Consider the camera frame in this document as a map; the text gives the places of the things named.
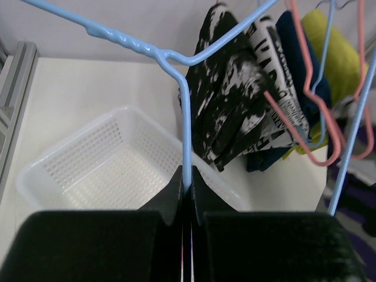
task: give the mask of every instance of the black and white shirt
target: black and white shirt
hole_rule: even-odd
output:
[[[210,8],[195,53],[237,25],[227,5]],[[263,93],[280,95],[274,81],[256,62],[245,33],[240,33],[202,63],[189,68],[194,151],[219,170],[261,137],[261,121],[269,111]]]

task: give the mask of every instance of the pink wire hanger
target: pink wire hanger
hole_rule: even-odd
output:
[[[295,0],[290,0],[290,1],[286,0],[286,7],[292,11],[294,25],[295,25],[295,28],[296,28],[296,31],[297,31],[297,36],[298,36],[300,48],[302,50],[304,63],[306,65],[307,77],[306,77],[306,80],[305,80],[303,91],[306,94],[306,96],[310,97],[310,94],[312,92],[307,87],[309,87],[309,85],[311,83],[311,78],[312,78],[312,76],[310,76],[310,78],[308,77],[308,73],[311,72],[310,68],[312,68],[312,61],[311,61],[311,58],[310,58],[310,55],[309,55],[308,47],[307,47],[307,44],[306,44],[306,39],[305,39],[305,36],[304,36],[304,33],[303,33],[303,28],[301,27],[300,17],[298,15],[297,7],[296,7],[296,1]],[[355,101],[357,101],[357,102],[360,98],[360,92],[361,92],[361,89],[362,89],[364,81],[365,81],[365,71],[364,71],[364,68],[365,68],[364,0],[358,1],[358,41],[359,41],[359,46],[360,46],[361,79],[360,79],[360,83],[358,85],[358,88],[357,88],[357,90],[355,91],[355,94],[354,94]],[[337,131],[337,136],[340,139],[340,143],[342,144],[343,148],[346,148],[347,142],[345,140],[345,137],[344,137],[338,123],[333,118],[333,115],[330,113],[331,119],[328,119],[326,112],[324,111],[323,113],[325,115],[325,120],[327,121],[329,131],[331,129],[330,125],[335,126],[336,131]],[[368,145],[367,145],[367,149],[365,150],[364,153],[360,154],[359,156],[356,156],[356,155],[352,156],[355,159],[365,158],[366,156],[369,155],[369,153],[371,153],[371,151],[373,150],[373,147],[374,147],[374,132],[373,132],[373,127],[372,127],[370,112],[369,112],[369,109],[367,107],[365,107],[365,110],[364,110],[364,119],[365,119],[366,131],[367,131]],[[336,144],[337,141],[333,138],[332,134],[331,134],[331,137],[332,137],[332,140],[333,140],[334,152],[333,152],[333,155],[328,159],[328,161],[329,160],[332,161],[334,156],[336,156],[337,152],[338,152],[337,151],[338,148],[335,147],[336,146],[335,144]]]
[[[268,92],[265,92],[264,96],[269,101],[273,109],[277,112],[281,120],[285,123],[290,133],[297,139],[299,145],[305,150],[307,156],[311,159],[311,161],[317,166],[329,166],[335,160],[337,160],[337,158],[339,157],[341,153],[341,140],[337,132],[338,125],[334,121],[332,114],[328,110],[325,102],[319,96],[312,93],[312,91],[310,90],[310,84],[311,84],[311,80],[313,76],[312,60],[311,60],[311,56],[310,56],[308,46],[306,43],[306,38],[304,36],[303,28],[300,23],[300,17],[299,17],[298,10],[296,7],[296,1],[291,0],[291,2],[289,2],[288,0],[286,0],[286,7],[287,9],[290,9],[292,11],[294,26],[297,32],[297,37],[298,37],[301,53],[303,56],[304,65],[306,66],[305,67],[306,76],[305,76],[305,81],[304,81],[303,92],[310,100],[312,100],[318,106],[318,108],[324,114],[329,134],[333,140],[333,154],[330,156],[330,158],[324,162],[318,161],[315,158],[315,156],[312,154],[310,148],[306,145],[306,143],[303,141],[301,136],[298,134],[294,126],[288,121],[283,111],[278,107],[278,104],[274,101],[271,95]]]
[[[365,81],[365,48],[364,48],[364,0],[358,0],[358,44],[359,44],[359,63],[360,63],[360,82],[359,85],[354,93],[355,101],[359,101],[360,98],[360,92],[363,88],[363,84]],[[360,155],[352,155],[351,157],[354,159],[363,159],[367,157],[373,150],[375,139],[374,139],[374,130],[372,126],[371,121],[371,115],[370,110],[367,106],[364,108],[364,120],[365,120],[365,129],[367,133],[367,148],[366,150],[361,153]],[[340,127],[337,128],[338,133],[340,135],[340,140],[343,148],[346,148],[347,142],[345,140],[344,135],[342,134],[342,131],[340,130]]]

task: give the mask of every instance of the hanging clothes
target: hanging clothes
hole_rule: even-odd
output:
[[[306,67],[304,65],[303,56],[301,54],[298,37],[296,35],[295,26],[290,11],[286,11],[282,14],[276,23],[276,27],[281,40],[287,66],[293,78],[297,98],[304,116],[308,120],[310,128],[312,128],[320,121],[320,111],[318,106],[303,93],[303,86],[306,80]],[[313,77],[310,85],[310,87],[312,87],[318,78],[320,63],[313,51],[310,41],[307,39],[307,37],[305,39],[307,41],[313,66]],[[323,78],[318,84],[316,88],[316,95],[324,100],[328,108],[331,108],[331,91],[328,81],[325,78]],[[247,171],[252,172],[255,170],[266,170],[274,162],[286,154],[288,150],[290,150],[290,148],[285,147],[248,154]]]
[[[195,53],[204,50],[237,25],[227,5],[211,7]],[[194,151],[219,170],[255,144],[270,107],[263,96],[279,97],[273,80],[258,66],[248,37],[240,33],[202,63],[189,68],[192,143]]]
[[[321,58],[328,19],[319,9],[315,9],[306,14],[301,23],[316,56]],[[324,74],[329,82],[333,104],[336,104],[347,95],[352,95],[360,82],[359,53],[335,26],[331,28],[330,32]],[[314,143],[318,142],[320,135],[320,125],[317,125],[311,131]],[[320,147],[314,148],[312,151],[327,144],[326,138]],[[300,155],[306,153],[301,146],[296,146],[283,156],[283,159],[286,159],[293,150],[296,150]]]
[[[254,21],[246,35],[257,56],[257,63],[268,73],[274,81],[279,94],[276,101],[294,127],[301,127],[305,136],[309,133],[309,124],[304,116],[286,58],[283,54],[277,29],[270,16],[263,16]],[[287,130],[275,110],[270,109],[262,121],[261,139],[257,148],[250,147],[245,153],[256,150],[266,150],[271,147],[290,147],[296,141]]]

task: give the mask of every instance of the white wall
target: white wall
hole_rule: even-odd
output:
[[[127,32],[134,37],[192,55],[204,17],[215,0],[49,0],[53,4]],[[319,0],[297,0],[300,14],[314,9]],[[241,20],[257,8],[256,0],[228,0]],[[366,35],[376,27],[376,1],[365,0]],[[335,15],[335,24],[356,45],[357,4]],[[328,9],[322,4],[321,9]],[[280,0],[270,10],[273,18],[285,10]],[[29,6],[20,0],[0,0],[0,38],[14,52],[18,41],[34,41],[42,56],[60,58],[144,61],[120,46],[91,38],[73,23]]]

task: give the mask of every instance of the metal frame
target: metal frame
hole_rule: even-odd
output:
[[[365,60],[369,63],[376,45],[376,34],[373,34],[365,43]],[[372,80],[371,89],[376,89],[376,79]]]
[[[0,40],[0,71],[1,71],[1,68],[5,64],[6,57],[8,57],[8,53],[7,53],[6,49],[4,48],[3,43]]]
[[[2,120],[0,131],[5,135],[5,141],[0,154],[0,201],[8,178],[38,58],[39,53],[34,43],[18,43],[0,94],[0,106],[13,107],[10,119],[0,110],[0,119]]]

